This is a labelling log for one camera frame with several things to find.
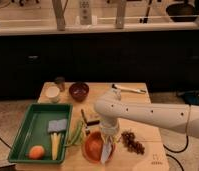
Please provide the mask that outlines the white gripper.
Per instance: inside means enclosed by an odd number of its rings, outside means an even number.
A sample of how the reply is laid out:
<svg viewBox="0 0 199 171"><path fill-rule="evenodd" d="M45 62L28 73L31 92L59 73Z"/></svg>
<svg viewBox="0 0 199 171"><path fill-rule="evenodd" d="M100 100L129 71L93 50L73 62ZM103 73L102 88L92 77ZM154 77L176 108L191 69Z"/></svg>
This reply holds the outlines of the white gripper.
<svg viewBox="0 0 199 171"><path fill-rule="evenodd" d="M115 141L115 136L119 132L119 123L115 125L104 125L101 123L99 125L101 137L105 144L113 143Z"/></svg>

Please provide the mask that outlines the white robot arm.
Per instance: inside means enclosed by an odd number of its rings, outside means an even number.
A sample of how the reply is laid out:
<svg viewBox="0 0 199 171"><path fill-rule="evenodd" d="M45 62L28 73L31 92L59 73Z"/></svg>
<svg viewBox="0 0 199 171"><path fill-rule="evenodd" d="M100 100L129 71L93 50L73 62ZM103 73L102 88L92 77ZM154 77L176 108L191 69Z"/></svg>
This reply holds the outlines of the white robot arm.
<svg viewBox="0 0 199 171"><path fill-rule="evenodd" d="M94 103L104 135L119 131L118 119L127 119L199 139L199 106L187 104L123 102L119 90L110 89Z"/></svg>

